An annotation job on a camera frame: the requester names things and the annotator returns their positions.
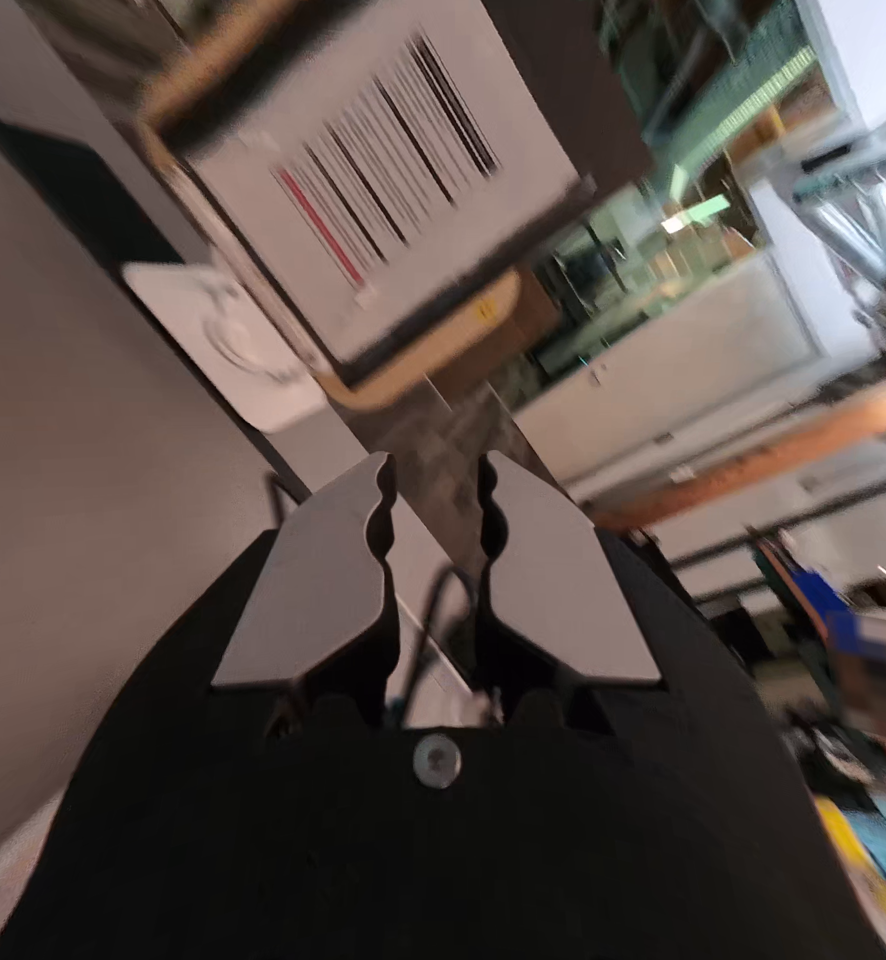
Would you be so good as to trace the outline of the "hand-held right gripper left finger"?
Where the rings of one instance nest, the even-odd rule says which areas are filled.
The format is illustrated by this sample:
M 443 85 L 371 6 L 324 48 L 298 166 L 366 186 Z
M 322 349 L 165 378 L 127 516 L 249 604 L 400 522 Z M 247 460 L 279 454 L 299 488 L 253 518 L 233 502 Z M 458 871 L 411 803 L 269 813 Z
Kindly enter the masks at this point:
M 388 555 L 396 463 L 370 454 L 318 489 L 281 524 L 212 677 L 216 689 L 268 689 L 306 679 L 399 613 Z

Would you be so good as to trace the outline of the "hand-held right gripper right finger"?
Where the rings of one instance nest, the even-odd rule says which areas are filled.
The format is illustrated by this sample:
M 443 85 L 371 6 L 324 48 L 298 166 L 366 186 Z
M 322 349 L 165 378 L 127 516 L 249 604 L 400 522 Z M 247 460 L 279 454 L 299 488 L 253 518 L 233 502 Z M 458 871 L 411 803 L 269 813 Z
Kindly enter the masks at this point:
M 484 616 L 589 682 L 658 684 L 661 670 L 589 518 L 499 451 L 478 466 Z

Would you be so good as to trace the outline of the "clear plastic bin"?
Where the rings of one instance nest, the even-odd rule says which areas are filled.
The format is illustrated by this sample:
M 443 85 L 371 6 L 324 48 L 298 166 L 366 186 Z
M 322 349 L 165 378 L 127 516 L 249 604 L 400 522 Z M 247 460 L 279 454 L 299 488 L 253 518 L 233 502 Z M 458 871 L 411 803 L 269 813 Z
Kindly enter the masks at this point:
M 400 656 L 386 688 L 385 719 L 403 728 L 479 728 L 497 724 L 488 694 L 472 687 L 470 600 L 447 582 L 423 645 L 428 602 L 420 613 L 401 606 Z

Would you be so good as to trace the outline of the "white metal sign base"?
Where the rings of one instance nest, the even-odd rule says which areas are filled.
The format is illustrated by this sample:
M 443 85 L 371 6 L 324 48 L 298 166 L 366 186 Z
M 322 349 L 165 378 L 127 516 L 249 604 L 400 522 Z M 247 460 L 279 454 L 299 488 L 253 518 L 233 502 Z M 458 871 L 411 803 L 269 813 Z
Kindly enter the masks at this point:
M 129 262 L 129 289 L 246 424 L 265 435 L 315 416 L 326 395 L 244 288 L 211 266 Z

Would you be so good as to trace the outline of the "wooden framed sign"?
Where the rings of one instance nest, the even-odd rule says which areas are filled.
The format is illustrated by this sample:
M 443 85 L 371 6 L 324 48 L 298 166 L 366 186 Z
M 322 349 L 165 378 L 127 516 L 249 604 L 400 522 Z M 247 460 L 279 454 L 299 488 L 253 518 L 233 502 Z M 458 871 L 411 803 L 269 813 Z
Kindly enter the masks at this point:
M 236 2 L 142 92 L 155 171 L 333 397 L 650 167 L 589 2 Z

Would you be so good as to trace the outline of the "wooden post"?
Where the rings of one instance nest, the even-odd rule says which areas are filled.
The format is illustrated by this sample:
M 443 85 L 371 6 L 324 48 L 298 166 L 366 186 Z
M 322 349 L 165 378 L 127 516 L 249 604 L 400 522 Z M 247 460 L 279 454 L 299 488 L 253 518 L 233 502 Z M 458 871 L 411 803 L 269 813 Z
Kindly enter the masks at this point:
M 584 508 L 593 525 L 617 534 L 649 528 L 749 487 L 886 435 L 886 379 L 824 413 L 707 468 L 613 508 Z

